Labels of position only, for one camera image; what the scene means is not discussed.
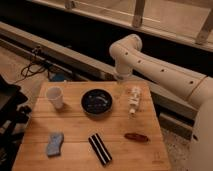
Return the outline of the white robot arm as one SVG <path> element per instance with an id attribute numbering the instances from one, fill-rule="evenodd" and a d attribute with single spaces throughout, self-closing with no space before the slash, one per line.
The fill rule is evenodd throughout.
<path id="1" fill-rule="evenodd" d="M 136 34 L 110 45 L 115 78 L 128 79 L 136 70 L 196 108 L 187 171 L 213 171 L 213 77 L 155 59 L 141 49 Z"/>

